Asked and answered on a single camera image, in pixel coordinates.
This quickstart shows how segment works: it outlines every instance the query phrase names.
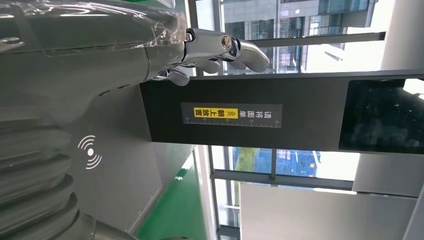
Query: green floor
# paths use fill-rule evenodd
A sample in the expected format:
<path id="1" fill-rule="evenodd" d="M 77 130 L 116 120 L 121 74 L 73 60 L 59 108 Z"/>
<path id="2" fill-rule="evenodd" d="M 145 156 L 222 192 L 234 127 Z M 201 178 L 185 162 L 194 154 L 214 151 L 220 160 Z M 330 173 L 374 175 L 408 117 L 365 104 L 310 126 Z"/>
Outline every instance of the green floor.
<path id="1" fill-rule="evenodd" d="M 136 237 L 140 240 L 160 240 L 169 237 L 188 237 L 206 240 L 199 180 L 193 158 L 173 180 L 163 197 L 147 217 Z"/>

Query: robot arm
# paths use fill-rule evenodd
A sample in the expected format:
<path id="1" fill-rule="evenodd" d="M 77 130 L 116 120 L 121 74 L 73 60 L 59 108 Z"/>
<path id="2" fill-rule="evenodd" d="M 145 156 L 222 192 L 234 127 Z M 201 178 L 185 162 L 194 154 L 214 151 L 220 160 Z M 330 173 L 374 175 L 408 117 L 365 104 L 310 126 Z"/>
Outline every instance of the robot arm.
<path id="1" fill-rule="evenodd" d="M 134 239 L 79 211 L 62 125 L 98 95 L 217 61 L 264 71 L 253 44 L 187 29 L 181 15 L 117 0 L 0 0 L 0 238 Z"/>
<path id="2" fill-rule="evenodd" d="M 254 44 L 230 37 L 227 33 L 189 28 L 184 43 L 184 57 L 178 66 L 186 68 L 198 67 L 214 74 L 221 65 L 217 61 L 225 61 L 237 69 L 249 68 L 253 72 L 263 72 L 270 65 L 268 57 Z M 167 69 L 159 73 L 154 80 L 170 80 L 184 86 L 189 77 L 178 69 Z"/>

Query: white pillar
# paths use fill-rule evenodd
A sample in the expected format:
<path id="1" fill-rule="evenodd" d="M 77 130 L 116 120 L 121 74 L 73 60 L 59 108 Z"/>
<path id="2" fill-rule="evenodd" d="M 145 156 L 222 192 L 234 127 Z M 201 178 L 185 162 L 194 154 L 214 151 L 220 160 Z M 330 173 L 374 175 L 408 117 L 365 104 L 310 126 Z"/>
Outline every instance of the white pillar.
<path id="1" fill-rule="evenodd" d="M 381 70 L 424 69 L 424 1 L 396 0 Z"/>

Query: plastic wrap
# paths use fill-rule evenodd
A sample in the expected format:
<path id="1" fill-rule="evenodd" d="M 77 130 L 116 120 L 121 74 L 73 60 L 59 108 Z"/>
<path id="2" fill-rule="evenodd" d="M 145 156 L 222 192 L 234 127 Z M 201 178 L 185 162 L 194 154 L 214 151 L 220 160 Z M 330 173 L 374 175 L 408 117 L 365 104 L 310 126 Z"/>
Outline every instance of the plastic wrap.
<path id="1" fill-rule="evenodd" d="M 0 0 L 0 54 L 168 46 L 186 28 L 183 13 L 125 1 Z"/>
<path id="2" fill-rule="evenodd" d="M 175 8 L 175 0 L 156 0 L 159 3 L 167 6 L 170 9 L 174 9 Z"/>

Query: black screen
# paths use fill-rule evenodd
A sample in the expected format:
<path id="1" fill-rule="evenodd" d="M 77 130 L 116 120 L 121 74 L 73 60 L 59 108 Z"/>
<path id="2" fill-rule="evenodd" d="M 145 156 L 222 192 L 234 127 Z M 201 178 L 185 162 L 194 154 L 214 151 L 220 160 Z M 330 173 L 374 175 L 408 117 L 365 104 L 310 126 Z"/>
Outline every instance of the black screen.
<path id="1" fill-rule="evenodd" d="M 424 154 L 421 87 L 419 79 L 350 81 L 339 149 Z"/>

